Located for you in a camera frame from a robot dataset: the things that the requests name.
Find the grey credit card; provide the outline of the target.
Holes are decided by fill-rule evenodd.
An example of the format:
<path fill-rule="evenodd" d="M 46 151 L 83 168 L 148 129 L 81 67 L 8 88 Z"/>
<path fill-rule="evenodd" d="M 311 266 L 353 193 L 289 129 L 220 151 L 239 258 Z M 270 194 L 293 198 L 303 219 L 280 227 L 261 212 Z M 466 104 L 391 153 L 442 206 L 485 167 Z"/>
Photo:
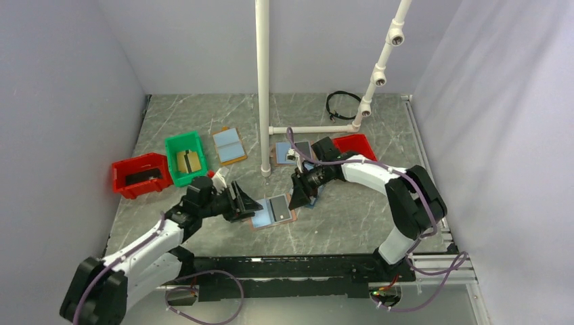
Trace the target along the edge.
<path fill-rule="evenodd" d="M 291 211 L 288 208 L 288 199 L 285 194 L 269 199 L 271 207 L 271 220 L 273 223 L 281 223 L 292 219 Z"/>

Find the brown blue card holder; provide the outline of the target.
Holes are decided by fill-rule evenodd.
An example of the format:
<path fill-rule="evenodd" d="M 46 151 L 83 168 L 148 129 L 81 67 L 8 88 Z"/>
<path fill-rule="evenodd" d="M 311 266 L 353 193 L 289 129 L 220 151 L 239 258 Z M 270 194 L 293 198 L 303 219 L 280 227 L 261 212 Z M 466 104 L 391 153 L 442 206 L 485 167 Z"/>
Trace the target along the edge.
<path fill-rule="evenodd" d="M 256 211 L 255 215 L 248 219 L 251 230 L 257 231 L 296 221 L 296 211 L 288 208 L 290 199 L 290 194 L 286 193 L 256 200 L 263 209 Z"/>

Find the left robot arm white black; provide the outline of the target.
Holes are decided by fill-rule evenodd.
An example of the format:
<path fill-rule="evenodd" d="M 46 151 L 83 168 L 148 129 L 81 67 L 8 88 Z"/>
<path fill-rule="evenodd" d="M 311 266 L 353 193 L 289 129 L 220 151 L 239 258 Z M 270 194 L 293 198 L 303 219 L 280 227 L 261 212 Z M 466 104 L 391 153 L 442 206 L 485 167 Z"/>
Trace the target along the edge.
<path fill-rule="evenodd" d="M 59 315 L 72 324 L 120 324 L 127 311 L 156 287 L 188 283 L 194 254 L 182 244 L 204 219 L 233 223 L 255 216 L 263 206 L 235 182 L 196 177 L 180 201 L 144 235 L 114 254 L 88 257 L 77 267 Z"/>

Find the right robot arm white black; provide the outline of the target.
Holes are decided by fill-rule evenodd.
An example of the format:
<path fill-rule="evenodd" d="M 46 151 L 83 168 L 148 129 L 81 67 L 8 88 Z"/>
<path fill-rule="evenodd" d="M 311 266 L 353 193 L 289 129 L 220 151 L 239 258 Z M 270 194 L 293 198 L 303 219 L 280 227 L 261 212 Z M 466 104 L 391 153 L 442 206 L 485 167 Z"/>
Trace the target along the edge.
<path fill-rule="evenodd" d="M 374 251 L 374 275 L 389 281 L 399 272 L 399 262 L 422 239 L 432 234 L 447 215 L 447 205 L 427 170 L 414 165 L 408 169 L 370 160 L 354 152 L 341 152 L 333 139 L 325 137 L 311 147 L 317 160 L 313 168 L 296 168 L 291 176 L 291 210 L 311 203 L 319 187 L 334 180 L 356 183 L 387 197 L 393 229 Z"/>

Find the card holder with black card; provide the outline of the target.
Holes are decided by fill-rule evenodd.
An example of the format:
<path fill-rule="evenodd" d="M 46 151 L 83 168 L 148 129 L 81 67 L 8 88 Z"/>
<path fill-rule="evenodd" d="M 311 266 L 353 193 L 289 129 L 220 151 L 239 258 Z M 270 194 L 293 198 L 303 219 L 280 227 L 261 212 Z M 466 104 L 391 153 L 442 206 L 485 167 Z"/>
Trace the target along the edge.
<path fill-rule="evenodd" d="M 296 147 L 303 152 L 306 156 L 313 158 L 314 153 L 311 149 L 311 144 L 308 141 L 296 142 Z M 276 142 L 275 147 L 271 151 L 274 153 L 274 158 L 272 162 L 276 166 L 287 166 L 287 165 L 296 165 L 296 159 L 289 159 L 288 152 L 291 149 L 289 142 Z"/>

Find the open empty blue card holder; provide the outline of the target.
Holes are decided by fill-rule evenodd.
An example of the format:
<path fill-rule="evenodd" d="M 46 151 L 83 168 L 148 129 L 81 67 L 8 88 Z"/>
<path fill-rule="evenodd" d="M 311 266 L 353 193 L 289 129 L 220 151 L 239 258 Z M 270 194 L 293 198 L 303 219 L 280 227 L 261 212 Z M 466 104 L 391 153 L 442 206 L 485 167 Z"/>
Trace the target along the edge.
<path fill-rule="evenodd" d="M 247 153 L 237 128 L 224 127 L 212 134 L 219 162 L 223 166 L 247 159 Z"/>

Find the gold cards in green bin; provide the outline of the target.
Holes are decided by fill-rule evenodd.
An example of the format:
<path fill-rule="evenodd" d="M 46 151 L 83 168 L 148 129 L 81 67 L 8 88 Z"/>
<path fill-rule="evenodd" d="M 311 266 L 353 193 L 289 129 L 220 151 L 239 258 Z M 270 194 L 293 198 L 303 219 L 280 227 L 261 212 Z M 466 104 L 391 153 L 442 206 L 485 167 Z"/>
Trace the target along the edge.
<path fill-rule="evenodd" d="M 180 173 L 190 174 L 200 171 L 202 165 L 197 152 L 183 150 L 176 153 L 177 170 Z"/>

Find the black cards in left bin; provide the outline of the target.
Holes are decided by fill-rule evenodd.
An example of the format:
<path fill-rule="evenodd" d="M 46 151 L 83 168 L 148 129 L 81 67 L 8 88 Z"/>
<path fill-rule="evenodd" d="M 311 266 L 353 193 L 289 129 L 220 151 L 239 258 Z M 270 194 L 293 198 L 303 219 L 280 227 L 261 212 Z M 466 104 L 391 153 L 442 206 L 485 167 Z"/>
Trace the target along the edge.
<path fill-rule="evenodd" d="M 151 181 L 153 179 L 162 179 L 161 170 L 158 168 L 147 169 L 137 173 L 128 174 L 125 177 L 125 185 L 132 186 L 135 184 Z"/>

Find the green plastic bin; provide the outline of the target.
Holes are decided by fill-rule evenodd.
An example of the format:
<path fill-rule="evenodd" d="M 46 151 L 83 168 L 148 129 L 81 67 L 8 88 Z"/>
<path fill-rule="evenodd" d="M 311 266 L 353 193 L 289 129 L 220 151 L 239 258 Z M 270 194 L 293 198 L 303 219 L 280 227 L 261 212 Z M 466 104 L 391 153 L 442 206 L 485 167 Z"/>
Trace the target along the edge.
<path fill-rule="evenodd" d="M 197 131 L 168 137 L 164 144 L 169 172 L 175 186 L 188 186 L 193 178 L 207 175 L 208 164 Z"/>

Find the right red plastic bin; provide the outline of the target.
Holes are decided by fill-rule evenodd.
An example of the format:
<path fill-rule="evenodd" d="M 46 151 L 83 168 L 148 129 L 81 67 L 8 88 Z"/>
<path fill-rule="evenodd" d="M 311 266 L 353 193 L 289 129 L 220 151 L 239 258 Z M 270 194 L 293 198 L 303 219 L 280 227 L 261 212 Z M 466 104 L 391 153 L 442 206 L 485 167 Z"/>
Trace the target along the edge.
<path fill-rule="evenodd" d="M 377 157 L 367 137 L 362 133 L 336 137 L 332 141 L 335 147 L 342 153 L 352 151 L 361 154 L 370 160 L 377 161 Z"/>

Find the red plastic bin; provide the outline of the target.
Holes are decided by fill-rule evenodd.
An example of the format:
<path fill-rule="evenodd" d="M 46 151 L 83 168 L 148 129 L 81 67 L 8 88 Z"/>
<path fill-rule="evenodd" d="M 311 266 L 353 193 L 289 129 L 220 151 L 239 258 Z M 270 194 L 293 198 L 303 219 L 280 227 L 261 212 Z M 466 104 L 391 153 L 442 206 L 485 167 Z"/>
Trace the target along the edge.
<path fill-rule="evenodd" d="M 114 162 L 111 171 L 112 191 L 131 200 L 174 184 L 167 157 L 155 152 Z"/>
<path fill-rule="evenodd" d="M 362 133 L 336 137 L 332 141 L 335 147 L 342 153 L 352 151 L 361 154 L 370 160 L 377 161 L 377 157 L 367 137 Z"/>

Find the left red plastic bin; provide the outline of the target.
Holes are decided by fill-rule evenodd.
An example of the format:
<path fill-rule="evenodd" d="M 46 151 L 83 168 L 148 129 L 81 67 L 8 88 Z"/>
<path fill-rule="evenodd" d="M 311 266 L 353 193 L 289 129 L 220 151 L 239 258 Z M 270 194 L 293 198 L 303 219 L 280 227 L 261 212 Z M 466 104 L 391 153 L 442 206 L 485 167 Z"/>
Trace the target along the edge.
<path fill-rule="evenodd" d="M 167 157 L 155 152 L 114 162 L 111 171 L 112 191 L 131 200 L 174 184 Z"/>

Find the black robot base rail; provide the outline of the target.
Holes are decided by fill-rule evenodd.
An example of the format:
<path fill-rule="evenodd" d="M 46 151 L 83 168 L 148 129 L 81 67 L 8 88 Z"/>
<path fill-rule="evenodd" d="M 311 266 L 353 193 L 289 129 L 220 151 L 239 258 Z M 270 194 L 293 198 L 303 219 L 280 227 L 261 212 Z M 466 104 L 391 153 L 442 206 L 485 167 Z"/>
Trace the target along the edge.
<path fill-rule="evenodd" d="M 367 298 L 392 282 L 413 282 L 401 262 L 384 266 L 372 254 L 196 257 L 168 286 L 198 289 L 201 302 L 222 299 L 344 296 Z"/>

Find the white pvc pipe frame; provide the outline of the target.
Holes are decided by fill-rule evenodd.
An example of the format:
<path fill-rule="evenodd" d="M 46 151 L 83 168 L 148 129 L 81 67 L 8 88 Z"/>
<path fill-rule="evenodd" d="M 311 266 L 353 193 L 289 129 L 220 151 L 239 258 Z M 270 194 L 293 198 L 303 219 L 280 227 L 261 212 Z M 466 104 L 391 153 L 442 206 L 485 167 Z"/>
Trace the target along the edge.
<path fill-rule="evenodd" d="M 386 68 L 389 57 L 394 48 L 405 42 L 403 27 L 405 18 L 412 5 L 411 1 L 402 0 L 399 3 L 396 14 L 391 20 L 384 40 L 384 46 L 375 63 L 370 75 L 370 83 L 366 92 L 361 97 L 357 114 L 348 125 L 343 126 L 312 126 L 295 127 L 294 133 L 357 133 L 361 122 L 372 113 L 372 98 L 375 90 L 387 83 Z M 273 127 L 269 122 L 269 31 L 270 31 L 270 2 L 255 1 L 255 34 L 256 34 L 256 58 L 257 58 L 257 95 L 259 104 L 259 143 L 261 148 L 261 175 L 271 175 L 271 163 L 269 159 L 270 136 L 273 134 L 285 134 L 287 128 Z"/>

